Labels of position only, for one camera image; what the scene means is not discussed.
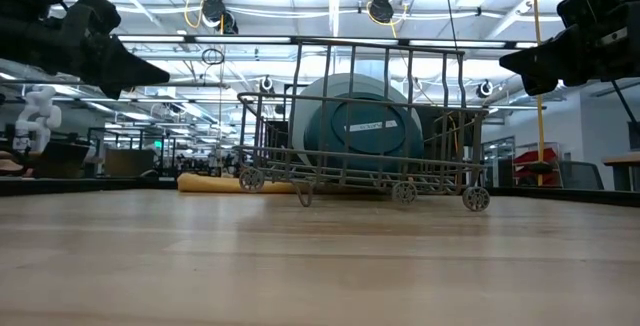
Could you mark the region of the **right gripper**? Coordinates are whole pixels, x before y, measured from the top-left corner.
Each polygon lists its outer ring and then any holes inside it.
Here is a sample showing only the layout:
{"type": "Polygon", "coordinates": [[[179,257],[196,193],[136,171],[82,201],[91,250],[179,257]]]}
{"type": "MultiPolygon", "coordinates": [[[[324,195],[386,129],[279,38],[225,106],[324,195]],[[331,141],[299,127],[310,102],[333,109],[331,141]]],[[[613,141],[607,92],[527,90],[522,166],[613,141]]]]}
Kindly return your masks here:
{"type": "Polygon", "coordinates": [[[521,77],[529,96],[556,89],[560,81],[584,84],[591,79],[615,81],[639,75],[639,3],[564,2],[566,37],[499,59],[501,67],[521,77]]]}

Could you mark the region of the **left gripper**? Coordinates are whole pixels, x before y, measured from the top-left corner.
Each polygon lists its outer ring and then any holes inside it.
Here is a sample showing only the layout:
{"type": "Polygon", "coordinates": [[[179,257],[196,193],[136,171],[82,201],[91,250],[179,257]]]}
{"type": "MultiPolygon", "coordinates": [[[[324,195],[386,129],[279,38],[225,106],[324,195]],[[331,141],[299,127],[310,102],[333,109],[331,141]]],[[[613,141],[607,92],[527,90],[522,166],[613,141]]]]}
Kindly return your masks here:
{"type": "Polygon", "coordinates": [[[82,81],[111,99],[137,86],[167,83],[168,72],[126,50],[117,37],[85,40],[85,11],[69,10],[45,20],[1,14],[1,58],[36,66],[50,74],[82,74],[82,81]]]}

